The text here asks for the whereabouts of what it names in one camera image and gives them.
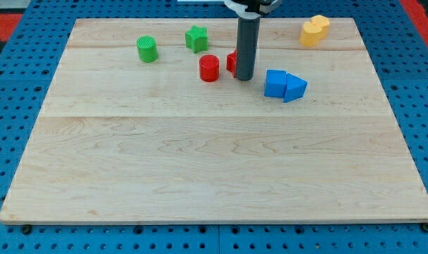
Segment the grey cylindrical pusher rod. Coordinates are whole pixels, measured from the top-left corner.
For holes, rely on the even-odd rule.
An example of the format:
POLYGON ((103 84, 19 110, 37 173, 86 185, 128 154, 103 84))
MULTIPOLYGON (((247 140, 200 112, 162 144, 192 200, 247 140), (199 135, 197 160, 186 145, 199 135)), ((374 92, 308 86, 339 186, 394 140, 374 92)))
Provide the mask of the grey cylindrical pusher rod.
POLYGON ((254 76, 260 21, 260 17, 238 17, 235 74, 241 81, 249 81, 254 76))

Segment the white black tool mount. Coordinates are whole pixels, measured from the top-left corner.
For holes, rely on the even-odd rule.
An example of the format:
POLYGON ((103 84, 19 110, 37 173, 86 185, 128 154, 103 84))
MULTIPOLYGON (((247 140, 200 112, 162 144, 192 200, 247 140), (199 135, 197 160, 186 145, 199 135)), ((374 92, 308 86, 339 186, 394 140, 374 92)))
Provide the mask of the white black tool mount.
POLYGON ((224 0, 224 5, 241 18, 260 18, 278 8, 282 0, 224 0))

